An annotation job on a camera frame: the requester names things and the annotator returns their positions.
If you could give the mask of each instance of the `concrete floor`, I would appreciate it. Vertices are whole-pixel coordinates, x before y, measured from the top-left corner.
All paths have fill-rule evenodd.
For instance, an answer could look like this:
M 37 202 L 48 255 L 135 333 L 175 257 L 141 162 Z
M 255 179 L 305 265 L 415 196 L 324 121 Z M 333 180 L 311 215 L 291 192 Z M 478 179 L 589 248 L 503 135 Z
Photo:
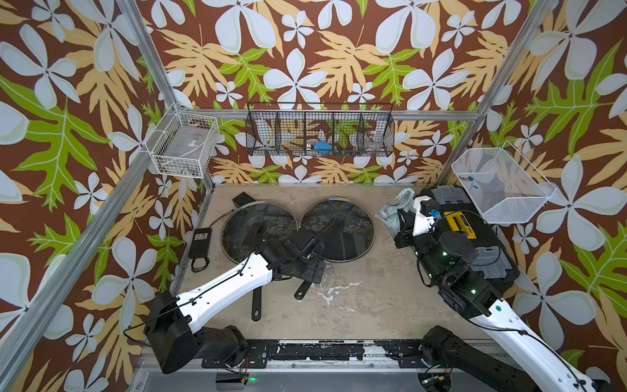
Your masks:
M 351 199 L 374 216 L 400 190 L 397 186 L 218 186 L 203 226 L 232 209 L 231 200 L 243 191 L 256 200 L 286 206 L 300 220 L 310 205 L 329 197 Z M 488 338 L 445 305 L 436 288 L 423 286 L 412 251 L 397 249 L 383 223 L 373 219 L 376 237 L 370 251 L 353 262 L 328 263 L 322 283 L 311 287 L 303 300 L 293 297 L 300 279 L 271 282 L 263 288 L 260 321 L 251 320 L 252 293 L 248 293 L 207 326 L 234 325 L 247 339 L 419 339 L 435 325 L 462 339 Z M 182 292 L 233 268 L 219 242 L 226 220 L 213 226 L 209 267 L 199 273 L 188 268 Z

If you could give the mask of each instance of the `white flower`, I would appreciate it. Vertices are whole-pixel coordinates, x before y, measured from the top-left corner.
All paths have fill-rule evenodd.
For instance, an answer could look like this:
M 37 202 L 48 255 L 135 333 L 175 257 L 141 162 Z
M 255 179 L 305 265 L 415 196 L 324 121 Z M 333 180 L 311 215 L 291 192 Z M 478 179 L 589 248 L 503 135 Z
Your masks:
M 596 304 L 588 293 L 569 290 L 555 295 L 548 295 L 549 289 L 562 275 L 562 266 L 551 252 L 540 256 L 536 265 L 538 286 L 536 287 L 524 271 L 515 283 L 523 290 L 533 294 L 518 293 L 514 299 L 514 311 L 525 315 L 540 304 L 540 335 L 555 350 L 564 343 L 564 331 L 553 310 L 577 326 L 591 322 L 596 315 Z
M 353 91 L 356 94 L 349 95 L 347 101 L 350 103 L 355 102 L 359 99 L 359 103 L 365 103 L 366 101 L 373 100 L 375 96 L 370 94 L 368 91 L 372 88 L 372 82 L 367 82 L 366 87 L 362 90 L 361 85 L 359 83 L 353 83 Z
M 192 230 L 187 231 L 185 235 L 183 236 L 183 241 L 185 241 L 185 243 L 189 243 L 192 240 L 192 233 L 193 233 L 194 228 L 196 227 L 196 223 L 198 222 L 198 211 L 196 211 L 195 209 L 192 210 L 191 220 L 192 220 Z
M 183 82 L 185 82 L 185 71 L 182 70 L 174 70 L 167 73 L 167 79 L 170 82 L 172 87 L 180 87 Z M 189 100 L 189 97 L 183 94 L 182 91 L 177 90 L 176 88 L 172 89 L 172 93 L 174 93 L 174 98 L 183 106 L 188 108 L 193 108 L 192 102 Z M 163 101 L 163 94 L 159 93 L 157 99 Z
M 524 137 L 516 139 L 514 146 L 518 148 L 522 144 L 523 155 L 527 155 L 527 153 L 531 151 L 531 144 L 538 146 L 544 141 L 542 135 L 534 135 L 536 129 L 538 129 L 538 124 L 532 125 L 531 127 L 527 127 L 526 125 L 520 126 L 520 133 L 522 133 Z
M 167 174 L 163 174 L 162 178 L 155 178 L 157 181 L 157 185 L 159 185 L 159 190 L 157 191 L 160 198 L 166 198 L 170 196 L 170 187 L 172 186 L 172 180 L 167 180 Z
M 74 185 L 76 185 L 78 193 L 80 193 L 80 196 L 77 197 L 76 200 L 74 200 L 74 209 L 81 208 L 89 201 L 90 214 L 95 215 L 95 213 L 98 212 L 98 209 L 100 207 L 96 205 L 96 202 L 103 201 L 107 198 L 107 192 L 104 190 L 104 188 L 100 188 L 96 191 L 96 187 L 99 183 L 100 177 L 98 177 L 98 174 L 96 174 L 95 172 L 91 173 L 87 178 L 87 186 L 89 187 L 89 189 L 87 189 L 83 184 L 74 180 Z
M 92 300 L 98 305 L 107 305 L 113 302 L 124 290 L 124 303 L 120 310 L 120 333 L 129 325 L 135 314 L 136 299 L 140 304 L 148 302 L 154 298 L 155 293 L 152 286 L 139 276 L 152 270 L 157 261 L 157 251 L 146 249 L 139 258 L 139 263 L 135 265 L 137 248 L 135 243 L 126 238 L 118 238 L 111 247 L 113 258 L 126 272 L 127 278 L 116 275 L 104 275 L 96 287 L 93 288 Z
M 290 87 L 285 93 L 278 98 L 278 106 L 283 109 L 291 109 L 296 102 L 296 91 L 300 93 L 306 103 L 314 109 L 320 108 L 320 97 L 313 90 L 309 90 L 304 87 L 318 87 L 327 77 L 327 72 L 318 71 L 308 74 L 307 76 L 300 78 L 300 74 L 305 69 L 305 56 L 297 48 L 290 52 L 285 60 L 287 70 L 290 76 L 287 76 L 285 72 L 277 69 L 271 69 L 263 75 L 263 84 L 268 88 L 283 88 Z
M 19 75 L 24 77 L 41 75 L 41 78 L 35 83 L 35 97 L 41 105 L 46 109 L 52 109 L 56 106 L 56 93 L 50 81 L 69 99 L 80 103 L 74 86 L 61 77 L 73 76 L 76 73 L 76 62 L 64 57 L 48 67 L 48 51 L 41 36 L 28 24 L 19 29 L 19 36 L 22 37 L 22 41 L 39 64 L 36 64 L 30 57 L 8 42 L 0 42 L 0 58 Z
M 250 134 L 247 134 L 246 132 L 240 132 L 239 134 L 234 136 L 235 140 L 237 140 L 237 143 L 244 147 L 246 147 L 246 143 L 249 142 L 251 146 L 254 144 L 255 147 L 267 147 L 269 149 L 274 148 L 274 128 L 270 127 L 268 125 L 268 122 L 266 122 L 265 120 L 258 121 L 257 127 L 266 128 L 264 132 L 259 132 L 261 140 L 254 140 L 254 138 Z M 294 134 L 281 133 L 281 138 L 282 140 L 288 142 L 292 138 L 294 138 Z M 284 155 L 271 155 L 270 159 L 272 159 L 272 162 L 274 162 L 275 165 L 284 166 L 287 165 L 287 162 L 290 158 Z M 251 165 L 255 167 L 264 167 L 266 164 L 266 155 L 249 155 L 248 161 Z
M 102 332 L 102 329 L 105 326 L 105 319 L 101 318 L 98 320 L 93 328 L 92 324 L 93 314 L 89 313 L 85 316 L 85 320 L 83 320 L 83 332 L 85 332 L 85 334 L 74 334 L 65 339 L 68 346 L 76 346 L 76 348 L 74 348 L 74 353 L 72 354 L 72 362 L 78 359 L 85 348 L 87 348 L 87 352 L 89 353 L 96 351 L 96 345 L 98 342 L 94 336 Z
M 172 206 L 168 206 L 166 212 L 163 212 L 163 204 L 159 200 L 155 202 L 155 211 L 159 216 L 151 216 L 148 219 L 148 225 L 151 229 L 156 230 L 159 228 L 159 238 L 163 240 L 166 237 L 166 226 L 169 228 L 174 227 L 174 223 L 172 223 L 172 219 L 170 218 L 170 214 L 172 213 Z
M 375 184 L 394 184 L 394 183 L 409 184 L 409 183 L 416 182 L 419 178 L 418 176 L 403 177 L 405 174 L 407 174 L 407 167 L 400 165 L 392 173 L 394 178 L 388 176 L 387 174 L 383 174 L 382 176 L 376 177 L 374 179 L 374 183 Z
M 294 175 L 296 175 L 296 177 L 293 177 L 289 174 L 284 174 L 282 176 L 280 176 L 278 178 L 278 183 L 279 184 L 315 184 L 318 181 L 320 181 L 320 179 L 322 178 L 322 176 L 310 176 L 305 178 L 305 176 L 307 175 L 307 168 L 303 165 L 299 165 L 296 169 L 294 169 Z
M 520 224 L 516 224 L 516 230 L 518 230 L 519 234 L 514 234 L 512 239 L 514 242 L 520 244 L 520 249 L 522 249 L 522 253 L 528 255 L 529 254 L 529 245 L 534 248 L 537 248 L 540 243 L 535 237 L 531 237 L 531 232 L 534 230 L 534 224 L 529 223 L 524 228 Z
M 420 141 L 421 146 L 430 146 L 426 150 L 424 150 L 423 157 L 431 156 L 433 150 L 435 150 L 435 154 L 437 156 L 444 155 L 444 153 L 446 152 L 445 144 L 450 143 L 451 140 L 453 140 L 453 135 L 450 134 L 444 136 L 442 140 L 440 140 L 440 130 L 438 129 L 431 136 L 431 140 L 423 139 Z
M 433 18 L 419 7 L 437 0 L 376 0 L 383 8 L 399 9 L 388 16 L 377 28 L 375 43 L 377 50 L 384 54 L 392 53 L 401 34 L 405 30 L 405 22 L 411 14 L 411 29 L 409 39 L 411 46 L 416 49 L 428 48 L 435 38 L 436 23 Z
M 146 129 L 146 135 L 142 138 L 142 128 L 144 127 L 144 121 L 142 120 L 142 114 L 137 110 L 134 105 L 129 105 L 127 112 L 127 118 L 129 119 L 130 129 L 133 131 L 135 138 L 125 134 L 124 132 L 111 132 L 108 135 L 109 140 L 113 145 L 124 152 L 133 150 L 129 157 L 129 164 L 133 162 L 133 159 L 139 154 L 143 147 L 146 147 L 146 142 L 150 139 L 150 135 L 155 129 L 154 124 L 148 125 Z M 150 162 L 148 166 L 149 171 L 152 174 L 157 174 L 157 169 L 154 163 Z
M 122 68 L 133 79 L 139 80 L 139 71 L 120 35 L 134 46 L 137 46 L 137 40 L 130 29 L 126 15 L 120 14 L 113 20 L 115 0 L 100 0 L 104 14 L 96 7 L 93 0 L 69 0 L 69 2 L 83 16 L 103 25 L 93 50 L 96 69 L 101 72 L 110 71 L 117 56 Z
M 231 7 L 216 22 L 216 36 L 220 45 L 231 53 L 241 48 L 240 13 L 248 25 L 248 31 L 259 48 L 274 48 L 275 34 L 270 22 L 246 6 L 259 0 L 201 0 L 210 7 Z
M 481 22 L 481 29 L 488 29 L 494 26 L 498 20 L 498 16 L 501 15 L 501 10 L 505 7 L 505 13 L 503 14 L 503 24 L 512 24 L 518 19 L 520 14 L 520 3 L 516 0 L 486 0 L 490 3 L 499 1 L 499 3 L 492 8 L 484 17 Z
M 150 16 L 152 16 L 152 21 L 158 28 L 162 29 L 167 25 L 166 15 L 163 13 L 163 9 L 161 9 L 161 7 L 166 9 L 167 13 L 172 17 L 176 24 L 185 23 L 185 14 L 183 13 L 180 5 L 176 4 L 172 0 L 155 0 L 155 2 L 152 3 L 152 8 L 150 9 Z
M 455 56 L 453 54 L 453 50 L 449 48 L 440 53 L 440 55 L 436 57 L 433 62 L 433 65 L 431 66 L 433 79 L 431 79 L 424 70 L 413 70 L 405 76 L 403 79 L 404 88 L 413 89 L 426 87 L 426 89 L 414 95 L 407 101 L 408 110 L 418 110 L 423 107 L 427 102 L 427 99 L 429 99 L 432 90 L 433 95 L 435 96 L 435 103 L 439 106 L 439 108 L 448 108 L 451 103 L 451 93 L 443 87 L 455 87 L 468 76 L 468 71 L 460 71 L 440 79 L 442 75 L 444 75 L 444 72 L 451 67 L 454 59 Z
M 555 233 L 568 216 L 568 238 L 579 248 L 592 251 L 605 243 L 605 237 L 601 230 L 581 216 L 577 209 L 585 209 L 600 215 L 616 215 L 627 203 L 627 193 L 611 186 L 602 186 L 575 200 L 583 174 L 581 158 L 575 155 L 562 171 L 562 188 L 568 198 L 565 198 L 558 189 L 549 199 L 551 203 L 563 208 L 541 213 L 536 221 L 536 228 L 542 233 Z M 540 186 L 550 194 L 554 185 L 542 184 Z
M 81 369 L 74 369 L 68 373 L 63 384 L 65 392 L 102 392 L 109 386 L 109 382 L 104 377 L 99 377 L 105 367 L 107 356 L 103 355 L 93 365 L 92 371 L 85 384 L 85 376 Z
M 0 253 L 0 271 L 2 271 L 0 273 L 0 300 L 18 308 L 0 313 L 0 332 L 4 331 L 11 321 L 14 319 L 17 321 L 26 313 L 64 258 L 65 255 L 58 255 L 52 259 L 46 272 L 43 274 L 43 278 L 41 278 L 37 292 L 32 299 L 29 299 L 28 287 L 31 281 L 31 262 L 28 260 L 28 257 L 15 253 Z M 3 340 L 10 335 L 9 332 L 14 326 L 15 323 L 2 336 L 0 346 L 2 346 Z M 51 340 L 59 339 L 70 332 L 73 326 L 74 313 L 72 309 L 67 305 L 61 305 L 55 318 L 48 326 L 46 332 L 44 332 L 44 337 Z
M 396 162 L 398 163 L 403 163 L 405 162 L 405 165 L 409 166 L 411 164 L 411 161 L 418 159 L 419 155 L 416 152 L 416 149 L 411 149 L 411 151 L 407 152 L 407 151 L 401 151 L 400 153 L 400 158 L 396 160 Z
M 2 101 L 0 101 L 0 118 L 3 120 L 3 126 L 0 127 L 0 146 L 21 142 L 26 136 L 30 120 L 18 109 Z
M 511 85 L 503 85 L 503 87 L 498 89 L 497 96 L 494 98 L 492 105 L 488 109 L 488 114 L 486 116 L 486 124 L 488 130 L 490 132 L 495 132 L 501 126 L 501 122 L 503 121 L 503 117 L 496 110 L 493 109 L 494 106 L 503 105 L 509 99 L 510 94 L 512 93 Z M 479 97 L 477 101 L 481 102 L 483 100 L 483 95 Z
M 463 19 L 460 19 L 459 15 L 451 15 L 446 24 L 455 30 L 447 31 L 442 34 L 442 42 L 450 41 L 452 37 L 455 37 L 455 49 L 459 48 L 461 41 L 463 40 L 463 36 L 472 34 L 475 31 L 474 28 L 466 26 L 474 17 L 474 11 L 466 13 Z
M 625 68 L 627 68 L 627 55 L 625 55 L 623 62 L 625 64 Z M 627 75 L 624 73 L 613 73 L 601 80 L 601 83 L 599 83 L 596 87 L 596 92 L 601 95 L 607 95 L 617 91 L 624 85 L 627 85 Z M 616 101 L 609 110 L 608 118 L 611 119 L 612 117 L 623 113 L 625 110 L 627 110 L 627 88 L 625 88 L 618 98 L 616 98 Z
M 226 140 L 226 138 L 224 137 L 223 134 L 218 134 L 218 136 L 216 137 L 216 144 L 213 146 L 213 149 L 209 151 L 209 156 L 210 157 L 217 156 L 218 155 L 218 151 L 222 155 L 228 155 L 229 154 L 229 147 L 226 147 L 226 146 L 222 145 L 222 143 L 224 143 L 225 140 Z
M 187 194 L 187 190 L 191 190 L 192 192 L 196 192 L 198 190 L 198 186 L 196 185 L 196 180 L 192 177 L 176 177 L 179 179 L 179 201 L 182 201 Z
M 242 94 L 233 92 L 233 90 L 235 89 L 235 83 L 229 82 L 228 85 L 229 87 L 226 88 L 222 83 L 216 83 L 216 89 L 222 93 L 216 95 L 216 101 L 224 102 L 227 98 L 229 98 L 229 103 L 231 104 L 231 107 L 233 107 L 235 101 L 238 99 L 242 99 L 244 96 Z
M 312 29 L 311 27 L 303 26 L 303 23 L 306 20 L 307 20 L 307 15 L 305 11 L 300 11 L 296 15 L 296 20 L 294 20 L 294 17 L 292 15 L 283 15 L 283 18 L 281 19 L 281 23 L 283 23 L 284 26 L 287 26 L 292 29 L 283 33 L 283 40 L 285 42 L 291 42 L 291 40 L 294 39 L 294 36 L 297 36 L 298 45 L 304 49 L 305 48 L 305 36 L 313 33 L 314 31 L 314 29 Z
M 303 165 L 307 166 L 307 161 L 309 159 L 312 159 L 312 156 L 309 155 L 303 155 L 303 156 L 298 156 L 298 157 L 294 157 L 294 159 L 292 159 L 292 161 L 294 162 L 301 162 Z
M 337 14 L 337 20 L 340 21 L 342 26 L 346 26 L 352 20 L 352 7 L 350 4 L 343 0 L 312 0 L 316 3 L 322 1 L 328 1 L 327 5 L 322 7 L 318 14 L 318 27 L 322 30 L 328 28 L 331 25 L 331 19 L 333 19 L 333 7 Z
M 586 9 L 588 0 L 570 1 L 566 3 L 567 31 L 545 31 L 531 41 L 529 50 L 534 56 L 548 55 L 540 62 L 535 73 L 531 89 L 536 90 L 553 72 L 566 47 L 570 44 L 564 73 L 570 80 L 581 80 L 586 77 L 596 57 L 596 45 L 588 38 L 578 37 L 578 34 L 589 33 L 592 30 L 605 26 L 625 8 L 622 0 L 598 0 L 588 12 L 588 15 L 579 22 L 581 14 Z
M 51 20 L 51 28 L 52 33 L 59 40 L 59 42 L 65 41 L 65 32 L 61 28 L 63 26 L 66 30 L 72 31 L 74 30 L 74 21 L 71 17 L 66 14 L 55 14 L 59 5 L 61 5 L 60 0 L 34 0 L 37 6 L 33 7 L 33 12 L 31 13 L 31 17 L 39 22 Z

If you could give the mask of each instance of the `black cable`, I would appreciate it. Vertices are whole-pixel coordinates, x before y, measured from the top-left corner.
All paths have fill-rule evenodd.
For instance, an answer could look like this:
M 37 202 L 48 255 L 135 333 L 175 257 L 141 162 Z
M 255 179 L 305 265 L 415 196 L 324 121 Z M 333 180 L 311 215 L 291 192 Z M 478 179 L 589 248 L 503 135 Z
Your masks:
M 555 350 L 553 350 L 549 345 L 547 345 L 545 342 L 543 342 L 541 339 L 538 339 L 537 337 L 533 336 L 532 334 L 530 334 L 527 331 L 524 331 L 522 329 L 515 329 L 515 328 L 489 328 L 489 327 L 484 327 L 484 326 L 480 326 L 479 324 L 477 324 L 476 322 L 473 322 L 469 319 L 466 319 L 469 323 L 473 324 L 476 327 L 479 327 L 481 329 L 486 329 L 488 331 L 497 331 L 497 332 L 518 332 L 520 335 L 522 336 L 529 336 L 532 337 L 533 339 L 535 339 L 538 343 L 540 343 L 541 345 L 543 345 L 547 350 L 549 350 L 551 353 L 553 353 L 553 355 L 555 355 L 555 357 L 557 357 L 560 362 L 568 369 L 569 372 L 571 372 L 572 376 L 575 377 L 575 380 L 577 381 L 575 384 L 573 384 L 573 386 L 575 388 L 578 388 L 581 386 L 581 388 L 584 390 L 584 392 L 586 392 L 586 388 L 584 387 L 585 382 L 581 381 L 577 375 L 575 374 L 574 371 L 572 371 L 571 367 L 566 363 L 566 361 L 558 354 L 555 352 Z

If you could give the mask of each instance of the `white mesh basket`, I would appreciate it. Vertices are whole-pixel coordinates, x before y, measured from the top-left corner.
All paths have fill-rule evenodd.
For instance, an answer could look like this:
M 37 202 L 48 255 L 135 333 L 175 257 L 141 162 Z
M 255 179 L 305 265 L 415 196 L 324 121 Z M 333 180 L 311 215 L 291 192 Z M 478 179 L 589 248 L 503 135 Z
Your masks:
M 218 138 L 218 120 L 199 114 L 176 113 L 150 151 L 159 174 L 203 178 Z
M 453 172 L 486 222 L 526 223 L 556 189 L 524 155 L 510 145 L 514 157 L 505 146 L 468 149 Z

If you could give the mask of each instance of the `metal frame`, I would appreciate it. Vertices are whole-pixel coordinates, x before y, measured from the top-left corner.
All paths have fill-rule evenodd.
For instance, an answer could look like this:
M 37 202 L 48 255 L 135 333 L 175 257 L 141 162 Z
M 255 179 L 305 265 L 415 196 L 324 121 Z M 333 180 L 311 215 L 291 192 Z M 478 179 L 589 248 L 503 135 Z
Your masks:
M 93 260 L 115 219 L 130 198 L 150 163 L 148 153 L 139 154 L 126 170 L 98 213 L 81 234 L 61 266 L 50 277 L 28 312 L 4 336 L 0 351 L 0 391 L 7 391 L 26 360 L 39 343 L 46 328 Z
M 164 97 L 166 107 L 173 107 L 174 111 L 178 112 L 179 105 L 174 96 L 170 81 L 167 79 L 166 68 L 161 62 L 161 57 L 150 34 L 146 31 L 144 20 L 142 19 L 142 15 L 139 12 L 135 0 L 115 0 L 115 2 L 118 4 L 122 14 L 126 15 L 129 19 L 129 27 L 137 38 L 137 47 L 139 47 L 139 51 L 144 57 L 146 66 L 155 80 L 158 91 Z
M 501 86 L 507 83 L 510 75 L 514 71 L 514 68 L 518 65 L 520 57 L 525 49 L 529 46 L 531 39 L 533 39 L 535 32 L 540 28 L 542 22 L 546 18 L 547 13 L 555 8 L 558 0 L 538 0 L 527 19 L 520 28 L 516 38 L 510 45 L 501 66 L 498 68 L 496 75 L 492 79 L 488 90 L 485 92 L 482 101 L 477 107 L 477 119 L 474 122 L 469 123 L 466 126 L 464 132 L 462 132 L 460 140 L 457 145 L 451 151 L 451 155 L 446 160 L 445 165 L 442 167 L 442 171 L 438 176 L 436 185 L 445 185 L 450 174 L 451 166 L 468 148 L 468 143 L 472 137 L 480 130 L 483 125 L 485 117 L 488 115 L 488 110 L 492 107 L 497 93 Z

